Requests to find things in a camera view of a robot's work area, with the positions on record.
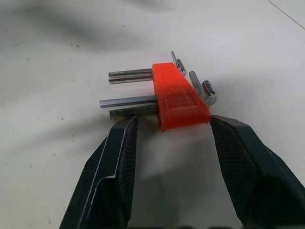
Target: white surface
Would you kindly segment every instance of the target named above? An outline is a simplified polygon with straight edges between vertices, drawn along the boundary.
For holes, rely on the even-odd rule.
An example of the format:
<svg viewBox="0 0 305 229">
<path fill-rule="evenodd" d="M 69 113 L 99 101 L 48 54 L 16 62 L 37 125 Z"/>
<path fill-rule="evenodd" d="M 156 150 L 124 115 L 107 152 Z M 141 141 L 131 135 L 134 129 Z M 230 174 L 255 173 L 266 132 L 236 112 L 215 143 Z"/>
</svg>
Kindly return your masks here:
<svg viewBox="0 0 305 229">
<path fill-rule="evenodd" d="M 110 86 L 107 72 L 170 61 L 171 50 L 212 82 L 212 113 L 249 124 L 305 184 L 305 31 L 268 1 L 1 0 L 0 10 L 0 228 L 59 227 L 113 124 L 99 100 L 153 93 L 152 82 Z M 239 228 L 210 127 L 156 128 L 140 120 L 130 225 Z"/>
</svg>

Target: orange hex key holder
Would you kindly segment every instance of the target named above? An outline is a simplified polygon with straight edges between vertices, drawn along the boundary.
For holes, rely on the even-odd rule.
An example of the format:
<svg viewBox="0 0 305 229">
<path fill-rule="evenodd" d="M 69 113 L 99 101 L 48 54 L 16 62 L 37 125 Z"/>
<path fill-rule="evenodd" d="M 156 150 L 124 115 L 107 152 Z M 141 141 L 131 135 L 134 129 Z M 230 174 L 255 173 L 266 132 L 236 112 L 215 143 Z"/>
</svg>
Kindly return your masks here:
<svg viewBox="0 0 305 229">
<path fill-rule="evenodd" d="M 155 95 L 123 99 L 101 100 L 100 107 L 118 107 L 136 104 L 144 106 L 111 110 L 111 119 L 130 117 L 134 115 L 158 114 L 162 131 L 209 123 L 211 113 L 209 106 L 213 105 L 217 96 L 209 81 L 201 85 L 196 73 L 189 73 L 193 87 L 185 79 L 186 70 L 180 59 L 172 52 L 174 63 L 155 63 L 151 69 L 140 69 L 109 73 L 109 82 L 130 83 L 153 80 Z"/>
</svg>

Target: orange plastic holder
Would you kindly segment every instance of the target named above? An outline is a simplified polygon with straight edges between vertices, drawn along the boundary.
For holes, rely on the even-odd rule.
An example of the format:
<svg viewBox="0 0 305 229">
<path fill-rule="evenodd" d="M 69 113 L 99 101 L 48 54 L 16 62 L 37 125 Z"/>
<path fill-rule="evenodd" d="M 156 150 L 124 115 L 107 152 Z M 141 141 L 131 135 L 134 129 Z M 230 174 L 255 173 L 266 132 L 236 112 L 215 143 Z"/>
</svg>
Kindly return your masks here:
<svg viewBox="0 0 305 229">
<path fill-rule="evenodd" d="M 210 122 L 209 107 L 173 63 L 156 63 L 152 72 L 162 131 Z"/>
</svg>

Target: white table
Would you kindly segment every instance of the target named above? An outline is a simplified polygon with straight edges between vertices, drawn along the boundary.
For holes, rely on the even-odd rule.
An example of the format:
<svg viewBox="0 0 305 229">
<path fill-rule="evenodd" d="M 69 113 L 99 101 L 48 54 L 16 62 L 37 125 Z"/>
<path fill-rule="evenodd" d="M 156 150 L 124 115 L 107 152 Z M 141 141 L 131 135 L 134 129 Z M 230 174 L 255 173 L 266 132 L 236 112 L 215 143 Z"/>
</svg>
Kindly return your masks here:
<svg viewBox="0 0 305 229">
<path fill-rule="evenodd" d="M 303 23 L 303 1 L 273 2 Z M 171 61 L 171 50 L 212 82 L 212 113 L 249 124 L 305 184 L 305 31 L 268 1 L 1 0 L 0 10 L 0 228 L 59 227 L 113 125 L 99 100 L 153 94 L 152 82 L 110 86 L 107 73 Z M 130 225 L 240 228 L 210 126 L 161 133 L 156 118 L 139 120 Z"/>
</svg>

